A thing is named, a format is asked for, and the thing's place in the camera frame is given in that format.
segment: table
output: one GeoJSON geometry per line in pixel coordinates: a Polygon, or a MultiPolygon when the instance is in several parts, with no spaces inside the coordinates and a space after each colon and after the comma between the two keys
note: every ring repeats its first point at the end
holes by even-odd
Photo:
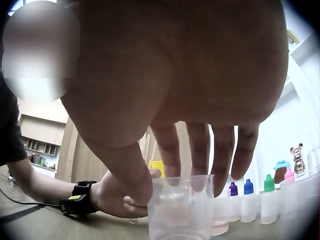
{"type": "MultiPolygon", "coordinates": [[[[0,187],[11,197],[20,196],[20,201],[32,201],[23,196],[19,188],[7,187],[4,189],[3,180],[0,179],[0,187]]],[[[4,204],[1,208],[9,207],[6,211],[11,214],[34,205],[19,205],[3,200],[0,193],[0,201],[4,204]]],[[[137,224],[130,224],[128,219],[120,219],[108,214],[97,212],[84,218],[64,216],[58,209],[45,207],[22,216],[14,221],[4,224],[5,229],[11,229],[17,239],[25,240],[149,240],[148,218],[140,218],[137,224]]],[[[257,218],[251,223],[233,222],[229,225],[229,231],[212,239],[277,239],[277,224],[261,225],[257,218]]]]}

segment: plastic measuring cup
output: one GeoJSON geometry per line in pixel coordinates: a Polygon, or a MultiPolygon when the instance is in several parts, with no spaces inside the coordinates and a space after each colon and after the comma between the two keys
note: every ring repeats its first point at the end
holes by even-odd
{"type": "Polygon", "coordinates": [[[152,182],[153,194],[148,203],[150,240],[211,238],[212,175],[158,178],[152,182]]]}
{"type": "Polygon", "coordinates": [[[280,183],[280,238],[296,239],[319,211],[319,168],[280,183]]]}
{"type": "Polygon", "coordinates": [[[218,236],[229,229],[230,191],[226,188],[213,199],[212,236],[218,236]]]}

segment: wooden stick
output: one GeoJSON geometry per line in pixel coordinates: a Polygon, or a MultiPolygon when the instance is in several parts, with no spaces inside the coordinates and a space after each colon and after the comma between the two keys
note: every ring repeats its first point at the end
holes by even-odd
{"type": "Polygon", "coordinates": [[[150,144],[150,135],[147,135],[147,140],[146,140],[146,144],[144,146],[144,150],[143,150],[143,159],[145,164],[147,164],[147,157],[148,157],[148,152],[149,152],[149,144],[150,144]]]}

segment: hand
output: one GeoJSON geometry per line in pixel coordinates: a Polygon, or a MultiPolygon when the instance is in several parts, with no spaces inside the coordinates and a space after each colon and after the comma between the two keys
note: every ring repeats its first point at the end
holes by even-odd
{"type": "MultiPolygon", "coordinates": [[[[159,178],[161,171],[157,168],[150,169],[152,178],[159,178]]],[[[137,218],[148,215],[147,206],[139,205],[130,198],[125,188],[108,171],[102,180],[91,186],[91,202],[95,210],[103,211],[121,218],[137,218]]]]}
{"type": "Polygon", "coordinates": [[[76,81],[61,100],[85,143],[126,193],[141,205],[152,195],[137,143],[148,126],[166,176],[180,176],[178,121],[187,125],[193,175],[209,171],[208,124],[213,129],[215,196],[226,183],[239,126],[231,175],[241,178],[259,124],[274,110],[286,78],[281,2],[83,4],[85,44],[76,81]],[[103,13],[95,14],[95,8],[103,13]]]}

